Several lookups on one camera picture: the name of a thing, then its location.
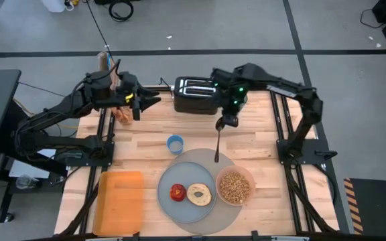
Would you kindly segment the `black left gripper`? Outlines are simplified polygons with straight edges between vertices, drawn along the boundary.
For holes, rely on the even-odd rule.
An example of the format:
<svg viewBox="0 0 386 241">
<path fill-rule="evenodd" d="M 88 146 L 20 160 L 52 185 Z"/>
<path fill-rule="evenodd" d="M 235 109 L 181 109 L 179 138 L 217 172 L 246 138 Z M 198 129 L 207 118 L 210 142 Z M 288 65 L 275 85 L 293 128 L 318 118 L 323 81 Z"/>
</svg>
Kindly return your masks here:
<svg viewBox="0 0 386 241">
<path fill-rule="evenodd" d="M 132 110 L 133 120 L 139 121 L 141 112 L 161 101 L 159 92 L 141 87 L 134 86 L 119 86 L 117 93 L 125 99 L 125 106 L 129 106 Z"/>
</svg>

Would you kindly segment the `orange plastic bagel bag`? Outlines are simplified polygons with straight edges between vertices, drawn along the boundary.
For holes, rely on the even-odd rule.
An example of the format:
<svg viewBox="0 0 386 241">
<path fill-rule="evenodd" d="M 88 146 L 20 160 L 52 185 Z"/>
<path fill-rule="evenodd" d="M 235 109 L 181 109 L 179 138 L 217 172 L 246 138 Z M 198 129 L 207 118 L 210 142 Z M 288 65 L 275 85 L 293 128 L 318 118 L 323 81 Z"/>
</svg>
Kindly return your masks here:
<svg viewBox="0 0 386 241">
<path fill-rule="evenodd" d="M 133 122 L 132 110 L 128 106 L 113 107 L 111 112 L 122 125 L 130 125 Z"/>
</svg>

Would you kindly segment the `metal spoon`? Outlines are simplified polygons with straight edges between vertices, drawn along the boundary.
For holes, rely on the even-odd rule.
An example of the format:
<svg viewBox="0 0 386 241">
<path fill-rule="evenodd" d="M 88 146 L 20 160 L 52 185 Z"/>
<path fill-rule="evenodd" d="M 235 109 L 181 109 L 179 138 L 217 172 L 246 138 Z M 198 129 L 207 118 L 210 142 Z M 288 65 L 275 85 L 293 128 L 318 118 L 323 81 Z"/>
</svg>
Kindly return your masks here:
<svg viewBox="0 0 386 241">
<path fill-rule="evenodd" d="M 215 129 L 217 131 L 217 142 L 216 142 L 216 151 L 215 151 L 215 154 L 214 154 L 214 162 L 215 163 L 218 163 L 219 162 L 219 149 L 220 149 L 220 132 L 224 129 L 224 121 L 223 121 L 223 118 L 220 117 L 216 124 L 215 124 Z"/>
</svg>

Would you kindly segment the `plain bagel half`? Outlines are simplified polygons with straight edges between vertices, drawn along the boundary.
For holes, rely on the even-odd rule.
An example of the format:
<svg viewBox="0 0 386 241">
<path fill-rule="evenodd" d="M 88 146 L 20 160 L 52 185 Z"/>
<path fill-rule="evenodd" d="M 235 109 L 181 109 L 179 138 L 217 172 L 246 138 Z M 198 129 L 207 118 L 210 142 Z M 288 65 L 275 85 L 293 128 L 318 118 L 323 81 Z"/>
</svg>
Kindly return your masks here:
<svg viewBox="0 0 386 241">
<path fill-rule="evenodd" d="M 203 183 L 193 183 L 187 189 L 187 198 L 196 206 L 207 206 L 212 201 L 209 188 Z"/>
</svg>

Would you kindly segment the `black two-slot toaster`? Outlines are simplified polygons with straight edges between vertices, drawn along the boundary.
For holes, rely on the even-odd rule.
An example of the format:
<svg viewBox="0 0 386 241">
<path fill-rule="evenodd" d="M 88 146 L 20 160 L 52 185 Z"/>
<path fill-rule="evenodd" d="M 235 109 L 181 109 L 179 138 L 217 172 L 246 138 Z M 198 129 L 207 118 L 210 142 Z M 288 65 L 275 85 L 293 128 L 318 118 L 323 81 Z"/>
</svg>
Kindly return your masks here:
<svg viewBox="0 0 386 241">
<path fill-rule="evenodd" d="M 177 112 L 208 115 L 217 113 L 216 87 L 208 78 L 177 77 L 172 93 Z"/>
</svg>

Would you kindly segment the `pink bowl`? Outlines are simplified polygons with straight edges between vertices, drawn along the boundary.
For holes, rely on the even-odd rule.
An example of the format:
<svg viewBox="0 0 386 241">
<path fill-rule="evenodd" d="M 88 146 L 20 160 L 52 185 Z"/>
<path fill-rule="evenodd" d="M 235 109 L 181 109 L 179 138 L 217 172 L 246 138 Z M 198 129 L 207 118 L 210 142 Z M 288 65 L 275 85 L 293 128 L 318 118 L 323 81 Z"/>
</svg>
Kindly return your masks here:
<svg viewBox="0 0 386 241">
<path fill-rule="evenodd" d="M 215 184 L 219 197 L 232 206 L 245 205 L 254 196 L 256 187 L 252 174 L 238 165 L 223 168 Z"/>
</svg>

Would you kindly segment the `blue cup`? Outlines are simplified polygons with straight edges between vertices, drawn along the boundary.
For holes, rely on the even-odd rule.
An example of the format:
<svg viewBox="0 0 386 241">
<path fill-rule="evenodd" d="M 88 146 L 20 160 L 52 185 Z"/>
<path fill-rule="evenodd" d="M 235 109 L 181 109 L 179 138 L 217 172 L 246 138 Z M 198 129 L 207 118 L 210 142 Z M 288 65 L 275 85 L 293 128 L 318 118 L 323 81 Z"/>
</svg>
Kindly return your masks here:
<svg viewBox="0 0 386 241">
<path fill-rule="evenodd" d="M 173 155 L 179 155 L 184 149 L 184 140 L 180 135 L 172 135 L 167 139 L 166 146 Z"/>
</svg>

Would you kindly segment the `round grey placemat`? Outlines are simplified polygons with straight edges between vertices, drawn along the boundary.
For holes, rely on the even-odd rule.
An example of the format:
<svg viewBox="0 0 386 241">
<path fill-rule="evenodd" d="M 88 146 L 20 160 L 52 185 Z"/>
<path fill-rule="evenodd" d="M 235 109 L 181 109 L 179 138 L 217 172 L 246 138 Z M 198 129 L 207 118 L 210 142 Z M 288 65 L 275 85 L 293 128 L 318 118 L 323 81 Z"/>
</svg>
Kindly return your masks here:
<svg viewBox="0 0 386 241">
<path fill-rule="evenodd" d="M 189 150 L 175 157 L 170 163 L 170 166 L 181 162 L 194 162 L 205 167 L 214 178 L 214 181 L 216 181 L 218 173 L 223 168 L 233 165 L 234 163 L 222 153 L 219 155 L 219 162 L 215 163 L 214 154 L 215 151 L 212 149 Z M 235 221 L 240 211 L 240 206 L 226 204 L 216 191 L 216 202 L 214 207 L 203 219 L 189 224 L 174 222 L 171 218 L 170 219 L 181 229 L 189 233 L 207 235 L 220 232 L 229 227 Z"/>
</svg>

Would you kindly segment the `grey plate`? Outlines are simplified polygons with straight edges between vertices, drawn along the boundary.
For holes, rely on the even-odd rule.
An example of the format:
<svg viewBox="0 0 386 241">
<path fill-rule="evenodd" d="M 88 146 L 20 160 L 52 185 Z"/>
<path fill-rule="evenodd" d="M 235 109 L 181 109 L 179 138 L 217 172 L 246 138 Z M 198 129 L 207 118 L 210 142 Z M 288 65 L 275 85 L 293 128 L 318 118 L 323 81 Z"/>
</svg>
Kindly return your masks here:
<svg viewBox="0 0 386 241">
<path fill-rule="evenodd" d="M 182 201 L 175 201 L 170 197 L 173 185 L 182 185 L 186 191 L 193 184 L 204 184 L 211 194 L 210 203 L 197 206 L 188 196 Z M 163 212 L 174 222 L 193 223 L 207 216 L 216 202 L 215 181 L 210 172 L 200 164 L 194 162 L 181 162 L 168 167 L 157 185 L 157 201 Z"/>
</svg>

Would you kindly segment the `orange tray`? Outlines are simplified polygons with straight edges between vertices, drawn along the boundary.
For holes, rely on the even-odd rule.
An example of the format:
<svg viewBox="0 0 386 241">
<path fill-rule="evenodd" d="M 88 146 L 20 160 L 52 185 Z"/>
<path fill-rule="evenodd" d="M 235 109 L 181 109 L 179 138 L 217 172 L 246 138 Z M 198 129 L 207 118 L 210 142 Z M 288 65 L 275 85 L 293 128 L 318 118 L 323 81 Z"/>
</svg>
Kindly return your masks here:
<svg viewBox="0 0 386 241">
<path fill-rule="evenodd" d="M 144 180 L 139 171 L 110 171 L 100 176 L 92 233 L 129 236 L 144 218 Z"/>
</svg>

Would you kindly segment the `white bucket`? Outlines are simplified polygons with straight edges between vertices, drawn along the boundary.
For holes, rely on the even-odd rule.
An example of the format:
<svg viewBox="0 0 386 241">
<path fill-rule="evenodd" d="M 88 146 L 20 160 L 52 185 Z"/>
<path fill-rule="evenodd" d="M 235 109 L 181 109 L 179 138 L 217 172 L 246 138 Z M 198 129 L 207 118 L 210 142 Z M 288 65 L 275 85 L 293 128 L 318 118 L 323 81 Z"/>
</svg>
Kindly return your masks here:
<svg viewBox="0 0 386 241">
<path fill-rule="evenodd" d="M 62 13 L 65 11 L 65 0 L 41 0 L 44 7 L 51 13 Z"/>
</svg>

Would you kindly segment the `white paper sheet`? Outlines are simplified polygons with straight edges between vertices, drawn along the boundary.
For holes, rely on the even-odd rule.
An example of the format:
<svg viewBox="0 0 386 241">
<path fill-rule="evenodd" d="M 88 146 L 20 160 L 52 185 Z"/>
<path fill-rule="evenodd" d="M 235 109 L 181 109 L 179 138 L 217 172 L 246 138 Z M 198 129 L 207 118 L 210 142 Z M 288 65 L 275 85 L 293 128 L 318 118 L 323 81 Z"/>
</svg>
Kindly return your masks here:
<svg viewBox="0 0 386 241">
<path fill-rule="evenodd" d="M 10 177 L 20 177 L 22 175 L 28 175 L 36 179 L 47 179 L 50 176 L 49 171 L 44 171 L 37 167 L 33 167 L 29 164 L 23 163 L 18 160 L 14 160 L 11 169 L 9 171 Z"/>
</svg>

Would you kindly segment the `clear plastic bag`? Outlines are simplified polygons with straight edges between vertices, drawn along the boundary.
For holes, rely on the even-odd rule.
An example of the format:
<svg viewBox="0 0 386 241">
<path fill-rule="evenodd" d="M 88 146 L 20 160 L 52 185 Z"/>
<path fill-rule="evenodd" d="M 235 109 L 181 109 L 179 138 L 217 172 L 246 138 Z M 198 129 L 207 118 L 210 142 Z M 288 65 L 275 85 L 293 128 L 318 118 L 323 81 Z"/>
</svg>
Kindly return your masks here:
<svg viewBox="0 0 386 241">
<path fill-rule="evenodd" d="M 16 179 L 15 186 L 18 189 L 37 189 L 42 186 L 42 183 L 35 177 L 21 175 Z"/>
</svg>

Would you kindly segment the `black hazard striped floor mat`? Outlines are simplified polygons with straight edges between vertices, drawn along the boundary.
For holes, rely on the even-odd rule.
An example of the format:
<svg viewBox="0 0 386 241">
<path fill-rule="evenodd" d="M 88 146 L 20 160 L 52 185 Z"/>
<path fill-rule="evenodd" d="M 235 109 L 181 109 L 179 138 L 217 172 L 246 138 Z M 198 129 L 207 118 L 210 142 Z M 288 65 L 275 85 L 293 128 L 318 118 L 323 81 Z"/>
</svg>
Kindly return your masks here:
<svg viewBox="0 0 386 241">
<path fill-rule="evenodd" d="M 344 179 L 355 234 L 386 236 L 386 181 Z"/>
</svg>

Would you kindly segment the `black table rail frame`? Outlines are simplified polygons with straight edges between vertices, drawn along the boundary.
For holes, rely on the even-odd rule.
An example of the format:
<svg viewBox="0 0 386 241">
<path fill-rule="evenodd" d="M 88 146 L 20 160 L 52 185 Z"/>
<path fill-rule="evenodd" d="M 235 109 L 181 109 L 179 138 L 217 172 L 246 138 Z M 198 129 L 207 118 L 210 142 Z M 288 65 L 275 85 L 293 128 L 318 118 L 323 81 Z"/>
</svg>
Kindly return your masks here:
<svg viewBox="0 0 386 241">
<path fill-rule="evenodd" d="M 237 128 L 227 127 L 220 135 L 220 149 L 236 165 L 250 171 L 256 183 L 253 199 L 241 208 L 226 229 L 207 235 L 192 234 L 177 226 L 157 204 L 157 183 L 174 156 L 166 147 L 171 135 L 184 139 L 185 150 L 216 150 L 216 117 L 176 112 L 171 96 L 147 109 L 139 121 L 122 125 L 109 115 L 92 112 L 80 119 L 77 135 L 85 137 L 104 123 L 103 134 L 115 144 L 109 171 L 139 171 L 143 174 L 144 218 L 142 229 L 121 241 L 270 241 L 272 236 L 295 234 L 289 191 L 282 164 L 278 161 L 275 113 L 281 102 L 267 92 L 251 92 L 240 114 Z"/>
</svg>

